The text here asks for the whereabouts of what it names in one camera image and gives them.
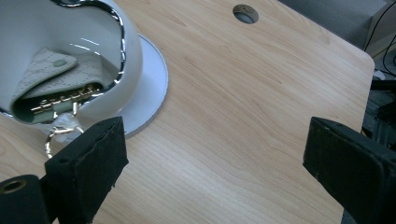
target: table hole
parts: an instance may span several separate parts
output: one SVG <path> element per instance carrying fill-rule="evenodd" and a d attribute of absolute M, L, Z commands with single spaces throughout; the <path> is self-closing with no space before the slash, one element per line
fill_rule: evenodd
<path fill-rule="evenodd" d="M 237 5 L 233 8 L 233 15 L 241 22 L 253 24 L 259 20 L 259 13 L 253 7 Z"/>

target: metal clip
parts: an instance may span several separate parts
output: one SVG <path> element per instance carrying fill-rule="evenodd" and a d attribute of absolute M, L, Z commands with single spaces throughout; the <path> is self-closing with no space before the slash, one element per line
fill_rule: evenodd
<path fill-rule="evenodd" d="M 41 100 L 38 106 L 35 106 L 31 109 L 31 111 L 37 115 L 43 113 L 45 111 L 52 110 L 53 107 L 57 104 L 71 101 L 73 103 L 73 113 L 77 111 L 77 107 L 82 100 L 90 98 L 100 89 L 95 88 L 94 85 L 90 84 L 77 92 L 72 92 L 71 94 L 65 96 L 58 96 L 51 99 Z M 55 119 L 57 118 L 57 114 L 54 113 L 53 116 Z"/>
<path fill-rule="evenodd" d="M 46 144 L 45 144 L 46 154 L 47 154 L 49 159 L 52 158 L 52 151 L 50 149 L 50 141 L 52 140 L 52 138 L 54 136 L 58 135 L 58 134 L 73 133 L 75 131 L 79 131 L 80 133 L 84 133 L 82 128 L 80 128 L 78 126 L 75 127 L 75 128 L 53 127 L 53 128 L 50 129 L 49 135 L 47 137 L 47 141 L 46 141 Z"/>

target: wooden table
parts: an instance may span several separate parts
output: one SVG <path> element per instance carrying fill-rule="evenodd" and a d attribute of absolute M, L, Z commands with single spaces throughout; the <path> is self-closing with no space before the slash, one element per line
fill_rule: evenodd
<path fill-rule="evenodd" d="M 94 223 L 340 223 L 304 146 L 312 116 L 360 129 L 367 54 L 276 0 L 117 3 L 163 53 L 170 83 Z M 240 3 L 259 21 L 238 21 Z M 42 176 L 44 140 L 1 117 L 0 179 Z"/>

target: white plate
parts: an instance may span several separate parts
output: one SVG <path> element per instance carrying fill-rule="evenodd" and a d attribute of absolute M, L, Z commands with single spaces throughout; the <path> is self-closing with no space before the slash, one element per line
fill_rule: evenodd
<path fill-rule="evenodd" d="M 126 137 L 139 133 L 155 118 L 168 89 L 168 70 L 160 51 L 143 35 L 143 68 L 131 101 L 116 115 L 122 116 Z"/>

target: white container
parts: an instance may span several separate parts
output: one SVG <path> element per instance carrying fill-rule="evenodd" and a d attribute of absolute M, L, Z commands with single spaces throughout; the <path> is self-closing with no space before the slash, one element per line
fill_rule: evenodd
<path fill-rule="evenodd" d="M 64 54 L 96 52 L 102 56 L 104 72 L 114 78 L 78 110 L 83 126 L 114 116 L 131 100 L 142 73 L 142 49 L 134 25 L 113 1 L 1 1 L 0 29 L 4 115 L 12 118 L 12 94 L 43 47 Z"/>

